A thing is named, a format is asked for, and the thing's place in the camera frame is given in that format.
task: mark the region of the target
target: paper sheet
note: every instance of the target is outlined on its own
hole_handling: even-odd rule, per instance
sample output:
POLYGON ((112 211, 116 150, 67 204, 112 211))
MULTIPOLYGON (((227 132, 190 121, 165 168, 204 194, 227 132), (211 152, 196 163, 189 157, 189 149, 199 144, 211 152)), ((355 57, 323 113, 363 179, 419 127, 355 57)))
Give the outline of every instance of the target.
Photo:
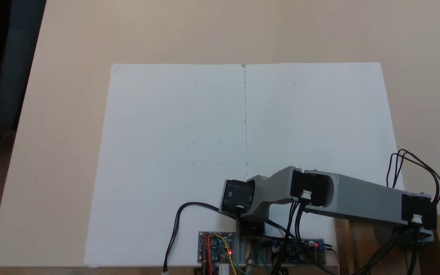
MULTIPOLYGON (((293 165, 385 184, 396 144, 379 63, 247 65, 246 103, 249 177, 293 165)), ((286 226, 289 210, 270 218, 286 226)), ((303 214, 300 231, 335 244, 332 218, 303 214)))
MULTIPOLYGON (((384 184, 395 151, 379 63, 114 65, 84 262, 162 266, 178 207, 218 206, 225 179, 294 165, 384 184)), ((271 219, 286 226, 288 209, 271 219)), ((335 244, 332 218, 304 214, 301 227, 335 244)), ((197 265, 203 230, 235 223, 189 207, 169 266, 197 265)))
MULTIPOLYGON (((246 179, 240 65, 114 65, 84 262, 161 266, 185 202, 218 207, 246 179)), ((195 265, 200 230, 235 231, 209 209, 183 211, 171 266, 195 265)))

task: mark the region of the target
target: black cable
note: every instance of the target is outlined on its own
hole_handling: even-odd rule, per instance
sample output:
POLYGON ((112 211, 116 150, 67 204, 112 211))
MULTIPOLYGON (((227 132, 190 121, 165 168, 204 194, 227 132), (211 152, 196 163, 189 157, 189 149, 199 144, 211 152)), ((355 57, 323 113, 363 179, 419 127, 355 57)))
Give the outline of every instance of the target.
POLYGON ((330 248, 330 247, 324 247, 324 250, 327 250, 327 251, 332 251, 332 252, 334 252, 334 255, 335 255, 335 259, 337 260, 337 264, 339 264, 339 258, 337 257, 337 253, 335 252, 335 250, 334 250, 334 249, 332 249, 332 248, 330 248))
MULTIPOLYGON (((283 263, 283 259, 285 257, 286 249, 288 248, 288 239, 290 237, 290 228, 291 228, 291 223, 293 222, 293 216, 295 215, 295 211, 299 205, 300 202, 292 202, 291 204, 290 213, 288 216, 288 226, 286 227, 285 239, 276 257, 276 263, 274 264, 273 270, 271 271, 271 275, 278 275, 280 271, 281 264, 283 263)), ((303 211, 303 209, 306 206, 307 206, 307 202, 304 201, 302 202, 302 206, 300 207, 300 209, 303 211)))
MULTIPOLYGON (((269 220, 266 223, 269 224, 270 226, 276 227, 279 230, 281 230, 284 233, 286 233, 286 228, 284 228, 283 226, 280 226, 279 224, 275 223, 274 221, 269 220)), ((290 237, 295 238, 295 236, 291 232, 288 232, 288 233, 290 234, 290 237)))
POLYGON ((419 167, 424 168, 433 177, 434 182, 435 182, 435 195, 434 195, 434 199, 432 202, 434 204, 437 204, 440 201, 440 176, 429 165, 427 165, 425 162, 423 162, 421 159, 419 159, 416 155, 414 155, 413 153, 410 153, 409 151, 407 151, 405 149, 400 149, 400 150, 398 150, 397 153, 393 153, 390 155, 390 164, 388 165, 388 171, 386 172, 386 186, 389 187, 388 176, 390 175, 391 164, 393 162, 394 155, 396 156, 396 160, 395 160, 395 174, 393 176, 392 188, 395 188, 395 186, 396 186, 396 180, 398 179, 398 176, 400 175, 400 171, 401 171, 401 168, 403 165, 403 160, 408 160, 409 162, 412 162, 412 163, 418 165, 419 167), (405 156, 406 154, 411 155, 417 161, 407 158, 405 156), (400 166, 398 166, 398 158, 399 157, 401 158, 400 166))
POLYGON ((398 172, 397 172, 397 174, 396 174, 396 178, 398 177, 398 175, 400 174, 400 170, 401 170, 401 166, 402 166, 402 164, 403 164, 403 160, 405 159, 405 160, 409 160, 408 158, 405 158, 405 155, 406 154, 409 154, 409 155, 411 155, 413 158, 415 158, 418 162, 420 162, 420 164, 421 165, 419 165, 419 164, 417 164, 417 165, 419 165, 419 166, 421 166, 421 167, 423 167, 425 170, 427 170, 432 176, 433 176, 433 178, 434 178, 434 181, 435 181, 435 188, 436 188, 436 192, 435 192, 435 197, 434 197, 434 202, 435 202, 435 204, 437 204, 439 201, 440 201, 440 176, 429 166, 429 165, 427 165, 425 162, 423 162, 421 159, 419 159, 416 155, 414 155, 413 153, 410 153, 409 151, 407 151, 407 150, 405 150, 405 149, 400 149, 400 150, 398 150, 398 152, 397 152, 397 159, 398 159, 398 156, 400 156, 400 157, 402 157, 402 162, 400 163, 400 168, 398 169, 398 172))
POLYGON ((407 275, 412 275, 414 273, 415 264, 417 263, 417 248, 419 247, 419 231, 421 227, 417 223, 414 224, 414 249, 412 251, 412 258, 410 260, 410 266, 407 275))
POLYGON ((405 265, 407 266, 407 272, 408 272, 409 268, 408 268, 408 257, 407 257, 407 251, 404 250, 404 251, 403 251, 403 254, 405 255, 405 265))
POLYGON ((197 205, 197 206, 205 207, 205 208, 208 208, 208 209, 211 209, 213 211, 218 212, 218 208, 217 207, 215 207, 213 205, 206 204, 204 202, 187 202, 187 203, 181 205, 181 207, 178 209, 178 212, 176 212, 176 218, 174 219, 173 234, 171 235, 171 240, 169 241, 169 245, 168 245, 167 250, 166 250, 166 256, 164 258, 164 265, 162 266, 163 272, 167 272, 167 270, 168 270, 168 268, 167 268, 167 258, 169 256, 169 253, 171 252, 171 248, 173 247, 174 240, 176 239, 176 235, 178 235, 178 230, 180 228, 181 212, 183 211, 183 209, 185 209, 185 207, 188 207, 190 205, 197 205))

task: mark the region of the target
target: red wire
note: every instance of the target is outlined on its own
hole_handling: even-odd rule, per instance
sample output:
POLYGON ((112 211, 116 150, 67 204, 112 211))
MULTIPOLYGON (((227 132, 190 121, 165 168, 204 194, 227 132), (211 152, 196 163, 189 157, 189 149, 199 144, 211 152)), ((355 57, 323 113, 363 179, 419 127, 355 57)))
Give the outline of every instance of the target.
POLYGON ((207 246, 207 252, 208 252, 208 274, 213 275, 212 273, 212 251, 210 249, 210 235, 206 234, 208 236, 208 241, 206 242, 207 246))

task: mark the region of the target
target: beige table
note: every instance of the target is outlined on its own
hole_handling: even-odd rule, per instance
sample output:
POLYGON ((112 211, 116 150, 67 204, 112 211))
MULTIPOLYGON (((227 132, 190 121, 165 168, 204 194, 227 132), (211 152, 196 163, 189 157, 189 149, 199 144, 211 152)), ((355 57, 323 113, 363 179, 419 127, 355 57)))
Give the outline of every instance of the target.
MULTIPOLYGON (((83 265, 112 64, 360 61, 382 64, 397 144, 440 174, 440 1, 48 0, 0 266, 83 265)), ((404 172, 408 190, 433 194, 425 172, 404 172)))

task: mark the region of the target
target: white connector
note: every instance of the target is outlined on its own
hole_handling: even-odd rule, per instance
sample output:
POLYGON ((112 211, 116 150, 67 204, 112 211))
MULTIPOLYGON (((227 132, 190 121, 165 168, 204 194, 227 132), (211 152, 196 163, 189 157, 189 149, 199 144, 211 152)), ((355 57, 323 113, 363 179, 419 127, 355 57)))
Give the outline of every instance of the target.
POLYGON ((412 218, 412 222, 422 224, 422 216, 414 214, 414 217, 412 218))
POLYGON ((229 264, 219 264, 218 265, 218 275, 229 275, 229 273, 230 273, 229 264))
POLYGON ((307 190, 303 190, 302 199, 311 200, 311 192, 307 190))

